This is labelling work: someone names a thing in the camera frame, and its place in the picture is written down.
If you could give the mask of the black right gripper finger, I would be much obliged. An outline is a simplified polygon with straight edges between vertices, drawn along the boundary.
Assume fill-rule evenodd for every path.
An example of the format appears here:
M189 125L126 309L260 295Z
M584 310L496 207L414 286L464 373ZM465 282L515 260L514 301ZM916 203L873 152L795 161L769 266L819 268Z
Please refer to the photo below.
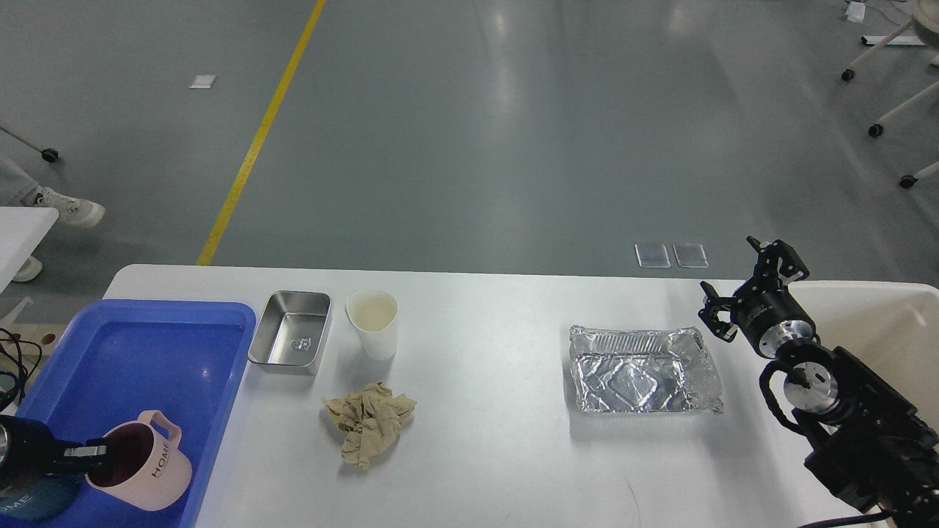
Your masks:
M704 292L704 306L698 311L698 317L716 338L731 343L739 331L737 313L742 298L719 296L717 288L707 281L700 281L700 286Z
M775 240L764 245L758 238L748 236L747 242L757 253L752 277L747 281L748 292L788 290L792 283L811 275L799 254L785 241Z

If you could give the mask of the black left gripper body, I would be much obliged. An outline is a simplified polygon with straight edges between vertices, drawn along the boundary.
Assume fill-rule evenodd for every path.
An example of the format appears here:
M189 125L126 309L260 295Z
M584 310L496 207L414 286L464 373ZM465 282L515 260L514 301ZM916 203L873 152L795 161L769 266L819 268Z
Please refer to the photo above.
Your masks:
M26 491L47 475L71 473L61 464L66 445L43 422L3 415L1 425L3 494Z

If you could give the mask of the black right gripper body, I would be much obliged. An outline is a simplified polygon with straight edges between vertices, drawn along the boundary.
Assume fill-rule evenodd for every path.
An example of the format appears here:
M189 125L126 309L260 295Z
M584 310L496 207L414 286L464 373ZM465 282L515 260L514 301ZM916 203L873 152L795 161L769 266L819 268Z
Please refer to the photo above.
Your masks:
M812 339L817 328L788 292L752 292L731 304L731 322L762 358L774 359L794 339Z

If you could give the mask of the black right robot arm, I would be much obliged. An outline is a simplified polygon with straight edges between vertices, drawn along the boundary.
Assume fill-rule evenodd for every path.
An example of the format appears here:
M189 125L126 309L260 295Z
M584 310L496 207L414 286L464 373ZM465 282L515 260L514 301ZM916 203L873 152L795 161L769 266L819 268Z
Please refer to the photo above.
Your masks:
M898 527L935 527L935 429L855 354L822 344L815 322L789 292L791 283L809 275L791 245L752 236L747 242L757 254L753 274L731 296L701 282L698 317L725 342L744 334L766 360L758 382L766 407L811 445L805 468L856 510L854 517L819 525L889 519Z

